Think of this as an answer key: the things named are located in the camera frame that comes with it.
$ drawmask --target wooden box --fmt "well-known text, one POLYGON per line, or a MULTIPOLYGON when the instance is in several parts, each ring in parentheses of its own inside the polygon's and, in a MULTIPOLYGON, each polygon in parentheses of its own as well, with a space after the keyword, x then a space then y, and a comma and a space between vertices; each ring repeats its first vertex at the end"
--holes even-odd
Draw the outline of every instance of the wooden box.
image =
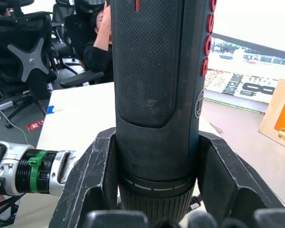
POLYGON ((260 132, 285 146, 285 78, 281 78, 277 84, 260 132))

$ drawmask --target printed banner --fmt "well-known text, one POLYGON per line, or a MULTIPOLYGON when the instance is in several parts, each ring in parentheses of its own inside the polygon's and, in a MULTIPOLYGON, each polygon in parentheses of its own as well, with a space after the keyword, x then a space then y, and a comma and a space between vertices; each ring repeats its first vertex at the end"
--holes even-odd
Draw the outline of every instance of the printed banner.
POLYGON ((277 79, 209 69, 204 89, 269 104, 277 79))

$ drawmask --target black cable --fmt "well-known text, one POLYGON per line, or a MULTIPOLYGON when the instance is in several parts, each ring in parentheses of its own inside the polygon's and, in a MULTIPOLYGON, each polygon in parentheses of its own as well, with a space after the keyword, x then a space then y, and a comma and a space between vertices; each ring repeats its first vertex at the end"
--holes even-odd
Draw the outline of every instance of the black cable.
POLYGON ((13 201, 14 198, 15 198, 15 196, 10 197, 10 198, 8 198, 8 199, 6 199, 6 200, 0 202, 0 207, 1 207, 1 206, 4 206, 5 204, 7 204, 7 203, 9 203, 9 202, 11 202, 11 201, 13 201))
POLYGON ((24 194, 21 196, 13 197, 13 200, 11 200, 8 204, 6 204, 3 208, 0 209, 0 214, 5 212, 11 205, 13 205, 15 202, 17 202, 22 196, 24 196, 24 194))

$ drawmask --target textured rubber grip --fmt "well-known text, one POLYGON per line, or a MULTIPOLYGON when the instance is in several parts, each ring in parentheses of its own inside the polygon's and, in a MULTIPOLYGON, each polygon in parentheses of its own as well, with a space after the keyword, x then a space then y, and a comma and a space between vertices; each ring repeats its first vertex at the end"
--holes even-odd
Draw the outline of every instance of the textured rubber grip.
POLYGON ((116 140, 122 168, 137 178, 194 169, 212 2, 111 1, 116 140))

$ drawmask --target person's hand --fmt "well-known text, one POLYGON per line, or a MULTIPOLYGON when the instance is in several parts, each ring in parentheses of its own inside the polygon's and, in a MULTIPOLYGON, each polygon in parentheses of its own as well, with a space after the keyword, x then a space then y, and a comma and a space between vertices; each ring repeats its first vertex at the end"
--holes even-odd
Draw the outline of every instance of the person's hand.
POLYGON ((103 13, 102 23, 105 23, 106 26, 111 27, 111 5, 108 6, 106 1, 104 4, 104 13, 103 13))

